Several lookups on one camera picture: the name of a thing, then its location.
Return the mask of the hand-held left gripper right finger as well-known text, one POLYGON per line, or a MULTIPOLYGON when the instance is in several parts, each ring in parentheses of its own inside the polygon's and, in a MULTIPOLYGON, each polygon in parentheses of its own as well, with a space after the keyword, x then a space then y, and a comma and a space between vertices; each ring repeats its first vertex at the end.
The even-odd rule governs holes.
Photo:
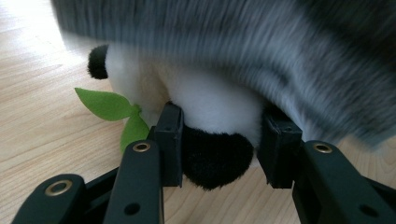
POLYGON ((294 152, 302 142, 302 130, 279 108, 269 107, 262 113, 262 138, 257 158, 274 189, 291 189, 294 152))

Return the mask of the panda plush toy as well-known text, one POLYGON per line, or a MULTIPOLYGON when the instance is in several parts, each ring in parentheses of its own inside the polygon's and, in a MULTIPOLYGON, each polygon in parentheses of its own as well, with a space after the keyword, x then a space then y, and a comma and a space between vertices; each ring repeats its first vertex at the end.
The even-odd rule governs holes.
POLYGON ((110 91, 75 90, 100 119, 124 123, 120 148, 142 140, 166 104, 183 113, 182 173, 212 190, 240 178, 253 164, 261 140, 264 100, 255 92, 206 68, 142 57, 117 45, 91 50, 87 70, 106 79, 110 91))

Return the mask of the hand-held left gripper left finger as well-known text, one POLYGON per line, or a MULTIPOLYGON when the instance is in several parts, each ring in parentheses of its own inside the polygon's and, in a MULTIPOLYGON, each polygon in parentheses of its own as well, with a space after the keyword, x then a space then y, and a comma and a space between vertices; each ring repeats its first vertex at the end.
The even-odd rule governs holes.
POLYGON ((157 123, 151 127, 148 139, 159 147, 164 187, 182 187, 181 161, 184 116, 182 109, 168 102, 164 105, 157 123))

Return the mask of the grey towel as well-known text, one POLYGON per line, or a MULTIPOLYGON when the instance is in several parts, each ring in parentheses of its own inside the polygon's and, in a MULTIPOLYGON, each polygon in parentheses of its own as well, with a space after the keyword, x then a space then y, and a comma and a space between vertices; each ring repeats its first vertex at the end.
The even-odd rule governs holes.
POLYGON ((50 0, 62 31, 216 68, 305 134, 396 136, 396 0, 50 0))

